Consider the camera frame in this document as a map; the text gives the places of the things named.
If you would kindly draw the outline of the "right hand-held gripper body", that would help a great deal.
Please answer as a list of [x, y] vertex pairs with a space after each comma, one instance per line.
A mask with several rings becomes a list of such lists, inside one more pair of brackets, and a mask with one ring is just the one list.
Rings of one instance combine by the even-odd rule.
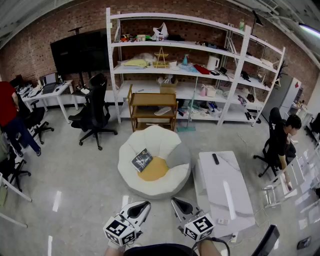
[[209, 237], [212, 234], [214, 227], [215, 223], [212, 220], [211, 215], [209, 213], [200, 212], [186, 223], [181, 222], [180, 226], [178, 226], [178, 230], [195, 242], [199, 242], [204, 238]]

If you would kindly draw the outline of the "dark blue book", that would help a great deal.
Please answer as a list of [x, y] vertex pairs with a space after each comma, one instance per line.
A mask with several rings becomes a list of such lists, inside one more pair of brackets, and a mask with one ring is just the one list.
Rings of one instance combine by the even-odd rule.
[[153, 160], [152, 155], [145, 148], [131, 160], [131, 164], [139, 173], [141, 173], [144, 171], [144, 169], [149, 165], [149, 163], [152, 160]]

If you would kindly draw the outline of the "white flower-shaped floor cushion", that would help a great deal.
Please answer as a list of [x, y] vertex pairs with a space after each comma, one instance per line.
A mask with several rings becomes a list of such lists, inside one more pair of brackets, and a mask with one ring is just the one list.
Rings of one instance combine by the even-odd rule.
[[[132, 159], [147, 149], [153, 160], [138, 172]], [[178, 193], [191, 173], [191, 153], [179, 135], [152, 125], [135, 131], [119, 149], [118, 171], [127, 186], [148, 199], [163, 199]]]

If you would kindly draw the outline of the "person's right forearm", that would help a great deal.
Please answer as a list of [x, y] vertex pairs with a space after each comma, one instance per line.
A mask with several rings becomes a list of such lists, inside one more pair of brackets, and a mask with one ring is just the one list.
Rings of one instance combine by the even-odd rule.
[[202, 240], [197, 243], [199, 256], [222, 256], [212, 241]]

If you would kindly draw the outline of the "person's black shirt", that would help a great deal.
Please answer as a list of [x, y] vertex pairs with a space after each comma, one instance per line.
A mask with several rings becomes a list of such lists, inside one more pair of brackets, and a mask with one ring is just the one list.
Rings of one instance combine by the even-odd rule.
[[176, 243], [162, 243], [132, 247], [123, 256], [198, 256], [190, 247]]

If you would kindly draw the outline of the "mint green mop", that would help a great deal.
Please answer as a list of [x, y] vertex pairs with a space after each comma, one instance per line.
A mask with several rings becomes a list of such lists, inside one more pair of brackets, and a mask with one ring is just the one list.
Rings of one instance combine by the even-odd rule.
[[190, 122], [192, 120], [192, 111], [193, 111], [193, 105], [194, 105], [194, 100], [195, 100], [195, 95], [196, 95], [196, 89], [197, 89], [197, 84], [198, 84], [198, 76], [196, 77], [195, 80], [195, 85], [194, 85], [194, 89], [193, 89], [193, 94], [192, 94], [192, 99], [191, 102], [189, 103], [189, 114], [188, 114], [188, 119], [187, 119], [187, 124], [186, 126], [179, 126], [176, 128], [176, 131], [178, 133], [182, 133], [182, 132], [195, 132], [196, 128], [194, 126], [190, 126]]

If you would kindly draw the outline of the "white shoe insole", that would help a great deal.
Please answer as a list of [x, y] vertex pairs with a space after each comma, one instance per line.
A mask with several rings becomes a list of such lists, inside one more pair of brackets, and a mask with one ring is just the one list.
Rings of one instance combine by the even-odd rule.
[[172, 108], [170, 106], [164, 106], [164, 107], [161, 107], [159, 110], [157, 110], [154, 115], [156, 116], [162, 116], [168, 112], [170, 112], [172, 110]]

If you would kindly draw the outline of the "black phone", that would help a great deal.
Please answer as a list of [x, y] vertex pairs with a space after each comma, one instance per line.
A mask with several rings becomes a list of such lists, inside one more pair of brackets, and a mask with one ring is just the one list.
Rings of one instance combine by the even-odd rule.
[[308, 236], [307, 238], [304, 238], [297, 243], [296, 249], [297, 250], [305, 249], [310, 246], [311, 242], [312, 242], [312, 237]]

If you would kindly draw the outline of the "wooden shelf cart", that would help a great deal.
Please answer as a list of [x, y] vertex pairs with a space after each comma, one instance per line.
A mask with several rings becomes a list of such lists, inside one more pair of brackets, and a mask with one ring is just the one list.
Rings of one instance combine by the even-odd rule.
[[[133, 92], [132, 88], [133, 86], [130, 85], [127, 94], [132, 131], [141, 131], [151, 126], [159, 126], [174, 131], [178, 114], [176, 95]], [[162, 107], [171, 107], [171, 111], [161, 116], [154, 115]]]

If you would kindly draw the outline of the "small black office chair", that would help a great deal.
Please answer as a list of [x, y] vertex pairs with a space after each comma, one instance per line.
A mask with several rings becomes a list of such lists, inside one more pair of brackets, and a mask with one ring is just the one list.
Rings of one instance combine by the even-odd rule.
[[31, 103], [33, 109], [24, 119], [24, 123], [28, 129], [33, 130], [32, 137], [35, 138], [38, 136], [40, 143], [43, 145], [44, 141], [42, 140], [42, 133], [48, 130], [53, 132], [55, 129], [49, 127], [49, 123], [43, 120], [46, 110], [44, 107], [37, 107], [38, 102], [39, 100], [37, 99]]

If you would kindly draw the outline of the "narrow white metal shelving unit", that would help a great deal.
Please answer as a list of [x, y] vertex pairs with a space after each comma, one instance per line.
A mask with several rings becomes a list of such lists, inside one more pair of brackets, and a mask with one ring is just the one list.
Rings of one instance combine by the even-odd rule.
[[263, 78], [260, 81], [258, 79], [258, 74], [255, 75], [256, 77], [252, 77], [250, 79], [251, 82], [249, 83], [249, 86], [251, 86], [253, 88], [259, 88], [259, 89], [268, 91], [268, 94], [265, 97], [265, 100], [264, 100], [264, 102], [262, 104], [262, 107], [258, 111], [258, 113], [256, 115], [256, 118], [254, 119], [254, 121], [253, 121], [253, 123], [251, 125], [253, 127], [257, 123], [258, 118], [260, 117], [260, 115], [261, 115], [261, 113], [262, 113], [262, 111], [263, 111], [263, 109], [264, 109], [264, 107], [265, 107], [270, 95], [271, 95], [271, 92], [272, 92], [272, 90], [274, 88], [274, 85], [276, 83], [278, 75], [280, 74], [280, 69], [281, 69], [281, 65], [282, 65], [283, 60], [284, 60], [284, 55], [285, 55], [286, 48], [283, 47], [282, 50], [280, 50], [279, 48], [269, 44], [266, 41], [263, 41], [263, 40], [259, 39], [257, 36], [254, 36], [254, 35], [250, 35], [249, 39], [251, 41], [259, 43], [260, 45], [265, 46], [265, 48], [272, 49], [273, 51], [275, 51], [278, 54], [280, 54], [280, 58], [277, 61], [275, 61], [272, 65], [267, 65], [267, 64], [263, 63], [262, 60], [257, 59], [257, 58], [253, 59], [252, 57], [249, 57], [249, 56], [246, 56], [245, 59], [244, 59], [247, 63], [253, 64], [253, 65], [259, 67], [259, 71], [260, 71], [260, 69], [264, 69], [264, 70], [268, 70], [268, 71], [274, 73], [274, 78], [273, 78], [272, 83], [271, 83], [270, 86], [265, 85], [265, 78]]

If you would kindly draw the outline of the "grey refrigerator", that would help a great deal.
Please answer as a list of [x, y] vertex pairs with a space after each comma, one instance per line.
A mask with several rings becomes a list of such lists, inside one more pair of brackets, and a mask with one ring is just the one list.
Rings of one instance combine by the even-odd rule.
[[302, 82], [297, 78], [286, 74], [281, 75], [278, 84], [274, 84], [261, 115], [268, 121], [271, 110], [277, 107], [281, 117], [287, 119], [301, 85]]

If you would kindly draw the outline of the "white plastic bag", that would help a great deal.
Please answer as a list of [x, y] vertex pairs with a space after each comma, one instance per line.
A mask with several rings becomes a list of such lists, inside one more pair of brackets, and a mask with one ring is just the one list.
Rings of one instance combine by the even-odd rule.
[[169, 36], [167, 26], [164, 22], [160, 27], [154, 27], [152, 30], [154, 33], [154, 35], [152, 36], [152, 39], [154, 41], [164, 41]]

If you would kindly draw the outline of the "black floor lamp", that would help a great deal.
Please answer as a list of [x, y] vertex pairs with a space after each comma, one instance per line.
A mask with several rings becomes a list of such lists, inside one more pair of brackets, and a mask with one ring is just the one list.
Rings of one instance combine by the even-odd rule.
[[252, 25], [252, 28], [251, 28], [251, 35], [253, 36], [254, 35], [254, 29], [256, 26], [260, 26], [260, 27], [264, 27], [263, 23], [261, 22], [260, 18], [258, 17], [257, 13], [255, 12], [255, 10], [253, 9], [251, 11], [253, 13], [253, 16], [254, 16], [254, 21], [253, 21], [253, 25]]

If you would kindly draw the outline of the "long ceiling light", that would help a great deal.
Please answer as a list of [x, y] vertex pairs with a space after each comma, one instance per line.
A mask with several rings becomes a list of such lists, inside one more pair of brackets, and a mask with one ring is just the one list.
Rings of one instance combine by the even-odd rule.
[[311, 26], [308, 26], [308, 25], [306, 25], [304, 23], [301, 23], [301, 22], [299, 22], [298, 25], [299, 25], [299, 27], [301, 29], [303, 29], [307, 33], [309, 33], [309, 34], [311, 34], [311, 35], [313, 35], [313, 36], [315, 36], [317, 38], [320, 38], [320, 30], [317, 30], [317, 29], [315, 29], [315, 28], [313, 28]]

